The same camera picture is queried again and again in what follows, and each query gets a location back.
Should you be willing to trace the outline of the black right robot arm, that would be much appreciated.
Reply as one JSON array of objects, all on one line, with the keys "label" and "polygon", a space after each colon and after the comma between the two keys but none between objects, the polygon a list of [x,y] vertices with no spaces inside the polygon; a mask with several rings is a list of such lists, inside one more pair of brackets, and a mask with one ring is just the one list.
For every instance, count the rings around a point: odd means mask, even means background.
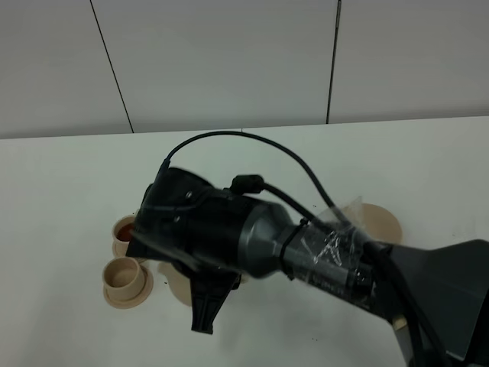
[{"label": "black right robot arm", "polygon": [[192,328],[211,333],[242,275],[277,272],[368,313],[395,329],[409,366],[488,364],[488,243],[426,250],[379,242],[344,218],[303,210],[294,222],[258,175],[219,189],[169,168],[142,200],[127,256],[167,261],[189,278]]}]

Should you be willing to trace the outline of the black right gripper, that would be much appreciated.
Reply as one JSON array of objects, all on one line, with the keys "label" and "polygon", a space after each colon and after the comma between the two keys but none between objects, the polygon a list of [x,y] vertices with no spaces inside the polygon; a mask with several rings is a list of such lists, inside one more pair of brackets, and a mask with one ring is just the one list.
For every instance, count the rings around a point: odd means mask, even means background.
[{"label": "black right gripper", "polygon": [[191,330],[213,334],[213,322],[244,272],[238,244],[248,198],[170,168],[146,189],[127,256],[171,263],[190,278]]}]

